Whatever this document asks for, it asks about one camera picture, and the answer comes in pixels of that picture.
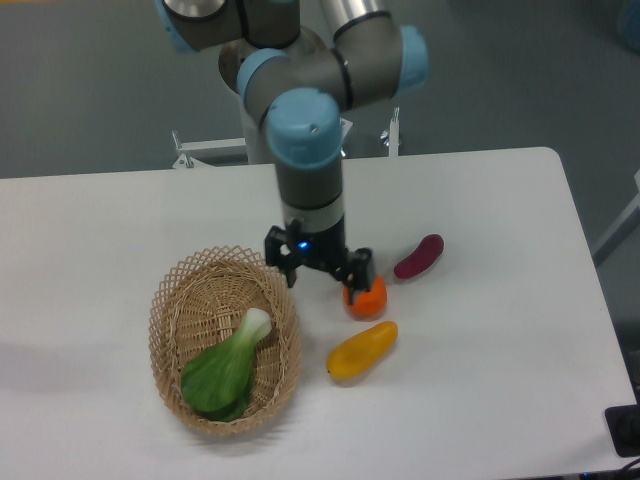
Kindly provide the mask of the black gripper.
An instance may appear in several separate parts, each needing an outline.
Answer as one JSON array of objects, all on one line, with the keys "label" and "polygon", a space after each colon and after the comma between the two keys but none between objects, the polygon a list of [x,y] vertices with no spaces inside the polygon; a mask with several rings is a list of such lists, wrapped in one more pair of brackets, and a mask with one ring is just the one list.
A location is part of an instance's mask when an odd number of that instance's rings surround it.
[{"label": "black gripper", "polygon": [[369,248],[349,251],[345,221],[341,217],[330,228],[307,232],[299,219],[286,223],[285,229],[272,226],[264,239],[265,262],[284,276],[288,288],[297,280],[297,269],[305,266],[329,273],[343,284],[347,301],[354,302],[374,284],[374,256]]}]

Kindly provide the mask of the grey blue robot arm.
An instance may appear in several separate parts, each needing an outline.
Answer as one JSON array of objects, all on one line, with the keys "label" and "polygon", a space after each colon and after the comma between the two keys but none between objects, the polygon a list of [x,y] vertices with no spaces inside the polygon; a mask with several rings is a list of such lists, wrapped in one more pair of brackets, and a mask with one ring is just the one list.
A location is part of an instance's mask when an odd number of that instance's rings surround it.
[{"label": "grey blue robot arm", "polygon": [[264,240],[266,263],[289,284],[300,267],[329,274],[350,298],[376,279],[371,250],[345,240],[341,149],[344,112],[421,88],[429,52],[421,32],[397,25],[382,1],[325,1],[331,47],[302,47],[296,1],[160,1],[179,51],[240,42],[229,87],[275,166],[283,223]]}]

